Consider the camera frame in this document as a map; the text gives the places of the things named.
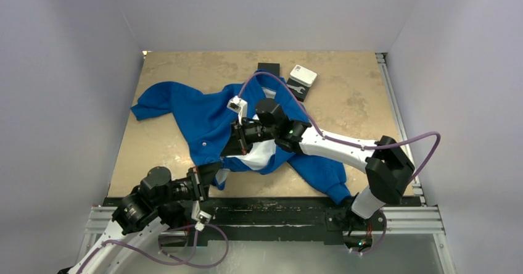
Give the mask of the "blue zip jacket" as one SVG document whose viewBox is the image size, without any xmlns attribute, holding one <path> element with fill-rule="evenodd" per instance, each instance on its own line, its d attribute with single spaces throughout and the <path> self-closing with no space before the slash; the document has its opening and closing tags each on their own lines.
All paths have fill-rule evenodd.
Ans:
<svg viewBox="0 0 523 274">
<path fill-rule="evenodd" d="M 231 123 L 237 119 L 237 114 L 227 108 L 234 96 L 247 101 L 249 118 L 257 118 L 258 101 L 272 98 L 290 119 L 308 121 L 301 106 L 282 85 L 283 81 L 259 70 L 246 86 L 229 84 L 220 92 L 210 94 L 175 81 L 164 81 L 146 89 L 131 111 L 137 120 L 172 114 L 195 165 L 221 162 L 222 170 L 212 181 L 219 190 L 225 188 L 230 172 L 253 171 L 267 175 L 289 164 L 312 188 L 340 204 L 350 196 L 345 168 L 340 162 L 286 152 L 273 140 L 255 143 L 246 156 L 221 156 L 231 136 Z"/>
</svg>

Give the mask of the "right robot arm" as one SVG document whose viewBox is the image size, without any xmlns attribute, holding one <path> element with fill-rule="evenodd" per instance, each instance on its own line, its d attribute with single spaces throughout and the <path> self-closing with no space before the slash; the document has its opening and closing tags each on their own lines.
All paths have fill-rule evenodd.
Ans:
<svg viewBox="0 0 523 274">
<path fill-rule="evenodd" d="M 238 118 L 231 124 L 231 136 L 222 156 L 243 156 L 253 144 L 273 140 L 286 152 L 325 157 L 365 173 L 368 186 L 355 197 L 346 213 L 352 228 L 364 227 L 386 204 L 398 205 L 411 182 L 415 167 L 391 137 L 371 141 L 323 132 L 309 122 L 290 119 L 269 98 L 258 102 L 256 119 L 247 118 L 247 102 L 238 96 L 228 101 L 227 108 Z"/>
</svg>

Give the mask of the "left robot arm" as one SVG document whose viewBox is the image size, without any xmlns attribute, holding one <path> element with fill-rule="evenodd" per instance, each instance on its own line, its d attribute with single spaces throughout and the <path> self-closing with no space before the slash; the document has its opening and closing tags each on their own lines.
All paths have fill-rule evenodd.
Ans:
<svg viewBox="0 0 523 274">
<path fill-rule="evenodd" d="M 191 167 L 184 178 L 174 180 L 166 167 L 150 169 L 132 192 L 123 197 L 101 237 L 74 266 L 61 273 L 118 273 L 133 254 L 141 254 L 153 262 L 169 266 L 190 265 L 196 253 L 180 259 L 163 249 L 161 260 L 145 251 L 167 231 L 190 230 L 193 241 L 210 227 L 211 214 L 200 208 L 208 199 L 208 188 L 221 168 L 221 163 Z"/>
</svg>

